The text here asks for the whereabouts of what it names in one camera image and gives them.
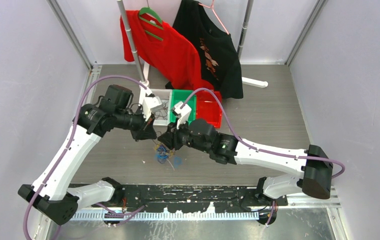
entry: green bin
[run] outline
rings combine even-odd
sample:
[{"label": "green bin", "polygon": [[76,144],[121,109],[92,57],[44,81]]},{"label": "green bin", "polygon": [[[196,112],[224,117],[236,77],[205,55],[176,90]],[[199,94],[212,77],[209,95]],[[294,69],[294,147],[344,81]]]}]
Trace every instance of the green bin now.
[{"label": "green bin", "polygon": [[[185,102],[185,99],[192,93],[192,90],[172,90],[171,108],[169,109],[169,116],[171,123],[176,121],[176,116],[172,113],[172,108],[179,102]],[[188,117],[188,124],[196,119],[196,95],[192,96],[188,101],[188,106],[191,108],[190,116]]]}]

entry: black t-shirt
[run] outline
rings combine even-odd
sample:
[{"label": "black t-shirt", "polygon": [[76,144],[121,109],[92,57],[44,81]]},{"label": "black t-shirt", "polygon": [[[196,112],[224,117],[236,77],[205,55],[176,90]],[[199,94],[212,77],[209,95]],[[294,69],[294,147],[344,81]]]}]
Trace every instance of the black t-shirt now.
[{"label": "black t-shirt", "polygon": [[222,98],[242,99],[241,65],[231,35],[209,19],[204,7],[194,0],[182,0],[172,27],[197,49],[202,78]]}]

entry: green hanger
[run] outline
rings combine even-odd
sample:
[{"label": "green hanger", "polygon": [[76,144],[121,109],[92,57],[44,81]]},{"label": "green hanger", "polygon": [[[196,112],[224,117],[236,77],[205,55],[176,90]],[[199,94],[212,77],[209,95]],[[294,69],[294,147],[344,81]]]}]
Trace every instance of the green hanger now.
[{"label": "green hanger", "polygon": [[[149,23],[159,29],[162,29],[163,30],[163,27],[155,24],[154,22],[151,22],[151,21],[148,21],[147,19],[141,17],[141,15],[143,14],[150,14],[151,16],[153,16],[160,24],[162,23],[162,19],[160,19],[159,15],[157,15],[157,13],[155,11],[153,11],[151,8],[148,8],[148,7],[143,7],[142,9],[140,9],[140,11],[138,12],[138,16],[141,20],[145,21],[146,23]],[[144,30],[148,35],[156,38],[157,40],[160,40],[160,41],[163,41],[163,39],[159,36],[156,36],[154,35],[153,33],[147,31],[147,30]]]}]

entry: white wall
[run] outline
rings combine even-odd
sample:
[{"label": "white wall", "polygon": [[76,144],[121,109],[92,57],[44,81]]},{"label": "white wall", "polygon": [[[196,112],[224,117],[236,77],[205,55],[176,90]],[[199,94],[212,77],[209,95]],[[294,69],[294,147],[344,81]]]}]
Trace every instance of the white wall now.
[{"label": "white wall", "polygon": [[347,166],[334,184],[353,239],[379,240],[380,1],[328,1],[291,72],[313,143]]},{"label": "white wall", "polygon": [[0,239],[24,239],[17,191],[62,144],[87,73],[45,0],[0,3]]},{"label": "white wall", "polygon": [[[181,0],[149,0],[150,7],[170,25]],[[210,0],[200,0],[210,5]],[[127,10],[147,6],[146,0],[124,0]],[[255,0],[244,44],[244,64],[284,63],[316,0]],[[59,0],[78,39],[92,61],[124,64],[120,12],[116,0]],[[215,9],[237,48],[247,0],[217,0]],[[220,26],[213,12],[210,18]]]}]

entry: tangled wires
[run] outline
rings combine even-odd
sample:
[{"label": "tangled wires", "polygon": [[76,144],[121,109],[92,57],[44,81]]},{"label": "tangled wires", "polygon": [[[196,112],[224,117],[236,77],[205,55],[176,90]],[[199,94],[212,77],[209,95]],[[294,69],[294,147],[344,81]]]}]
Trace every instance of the tangled wires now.
[{"label": "tangled wires", "polygon": [[167,147],[161,143],[157,143],[156,146],[154,147],[154,150],[156,150],[155,158],[161,164],[164,164],[168,159],[170,159],[175,154],[174,151],[167,149]]},{"label": "tangled wires", "polygon": [[169,110],[169,100],[160,99],[162,101],[162,109],[154,113],[155,119],[167,120],[168,119],[168,110]]}]

